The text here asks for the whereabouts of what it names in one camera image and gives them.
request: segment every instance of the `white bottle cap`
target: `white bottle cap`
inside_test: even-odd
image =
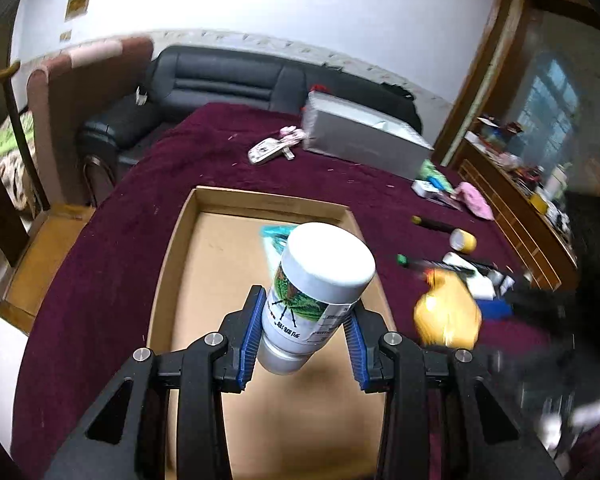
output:
[[[306,295],[344,304],[360,298],[376,272],[376,262],[368,247],[348,231],[311,222],[291,231],[282,269]]]
[[[289,375],[297,372],[312,354],[290,354],[273,345],[266,334],[262,334],[260,347],[258,348],[258,362],[262,367],[272,374]]]

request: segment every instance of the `bed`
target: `bed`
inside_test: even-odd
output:
[[[36,163],[36,148],[34,145],[33,114],[30,111],[20,115],[22,129],[27,139],[27,145]],[[27,172],[25,171],[20,150],[11,126],[11,118],[6,118],[0,126],[0,179],[13,203],[22,212],[35,216],[36,201]]]
[[[48,290],[20,368],[11,453],[30,480],[43,475],[109,378],[144,346],[162,258],[195,186],[349,206],[376,258],[395,323],[413,338],[413,306],[427,285],[399,267],[395,255],[441,258],[448,237],[413,225],[412,215],[472,232],[476,258],[520,270],[494,222],[420,199],[401,177],[300,148],[293,161],[249,165],[251,146],[298,123],[295,115],[244,105],[206,105],[168,130],[97,209]],[[455,173],[447,176],[458,183]],[[514,320],[485,321],[479,341],[515,352],[544,344],[547,336]]]

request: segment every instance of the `pink cloth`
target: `pink cloth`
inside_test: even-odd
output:
[[[456,195],[458,200],[461,200],[466,204],[474,215],[484,220],[493,220],[493,212],[487,204],[487,201],[480,194],[480,191],[475,189],[472,184],[463,182],[460,186],[456,187]]]

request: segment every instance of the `metal screw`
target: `metal screw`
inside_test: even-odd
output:
[[[397,332],[387,332],[382,336],[382,339],[391,346],[399,345],[402,342],[402,336]]]
[[[139,348],[134,352],[134,359],[141,363],[151,357],[151,350],[148,348]]]
[[[473,358],[474,356],[468,350],[459,349],[456,351],[456,359],[461,363],[470,363]]]
[[[223,339],[224,337],[222,337],[222,334],[219,332],[212,332],[211,334],[205,335],[205,343],[209,346],[219,345]]]

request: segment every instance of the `blue item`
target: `blue item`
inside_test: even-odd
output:
[[[434,176],[430,176],[427,179],[427,182],[429,182],[433,187],[435,187],[436,189],[439,189],[440,191],[444,191],[445,187],[440,184],[440,181],[438,179],[436,179]]]
[[[366,369],[365,340],[355,312],[352,312],[349,319],[344,322],[344,335],[347,338],[353,377],[360,384],[360,389],[364,391],[369,386],[369,372]]]
[[[296,228],[295,225],[267,225],[260,228],[260,236],[263,238],[271,238],[271,243],[278,254],[282,254],[285,250],[286,240],[289,238],[291,231]]]
[[[483,319],[503,319],[513,316],[513,310],[504,300],[475,300]]]
[[[242,390],[246,388],[247,383],[253,377],[253,369],[256,365],[260,338],[262,337],[262,310],[266,301],[267,291],[263,288],[258,295],[249,325],[244,333],[244,339],[240,345],[240,367],[237,382]]]

